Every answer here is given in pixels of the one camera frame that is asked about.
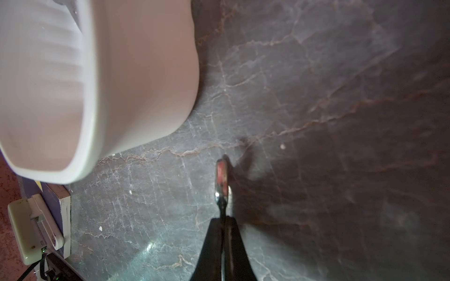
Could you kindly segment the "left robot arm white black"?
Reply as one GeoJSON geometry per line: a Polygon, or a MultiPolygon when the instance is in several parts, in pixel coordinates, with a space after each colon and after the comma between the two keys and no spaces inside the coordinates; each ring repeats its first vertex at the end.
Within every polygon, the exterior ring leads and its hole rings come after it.
{"type": "Polygon", "coordinates": [[[54,252],[51,254],[43,252],[41,259],[32,263],[18,280],[23,281],[36,266],[39,268],[38,275],[42,281],[85,281],[74,267],[54,252]]]}

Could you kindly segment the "white plastic storage box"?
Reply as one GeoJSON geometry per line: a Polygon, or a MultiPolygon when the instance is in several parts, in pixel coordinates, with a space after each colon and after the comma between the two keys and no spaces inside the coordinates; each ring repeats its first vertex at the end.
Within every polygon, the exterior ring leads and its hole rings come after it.
{"type": "Polygon", "coordinates": [[[190,1],[2,1],[1,152],[69,184],[175,132],[198,94],[190,1]]]}

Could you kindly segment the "long silver combination wrench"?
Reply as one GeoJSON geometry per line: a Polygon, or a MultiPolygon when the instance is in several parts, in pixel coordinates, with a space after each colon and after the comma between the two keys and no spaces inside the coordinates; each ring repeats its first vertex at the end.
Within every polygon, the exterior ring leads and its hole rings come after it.
{"type": "Polygon", "coordinates": [[[229,169],[226,159],[219,159],[216,162],[214,198],[219,208],[220,218],[226,217],[226,208],[229,201],[229,169]]]}

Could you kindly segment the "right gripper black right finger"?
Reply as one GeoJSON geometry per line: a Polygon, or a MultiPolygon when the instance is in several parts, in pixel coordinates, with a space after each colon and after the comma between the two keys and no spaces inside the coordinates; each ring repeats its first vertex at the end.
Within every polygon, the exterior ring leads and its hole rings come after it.
{"type": "Polygon", "coordinates": [[[223,280],[256,281],[237,221],[227,216],[223,229],[223,280]]]}

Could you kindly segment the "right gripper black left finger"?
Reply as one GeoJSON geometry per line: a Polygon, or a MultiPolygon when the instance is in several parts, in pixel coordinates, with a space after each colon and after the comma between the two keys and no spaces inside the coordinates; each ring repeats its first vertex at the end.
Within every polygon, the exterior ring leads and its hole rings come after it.
{"type": "Polygon", "coordinates": [[[221,219],[213,218],[210,221],[191,281],[221,281],[222,243],[221,219]]]}

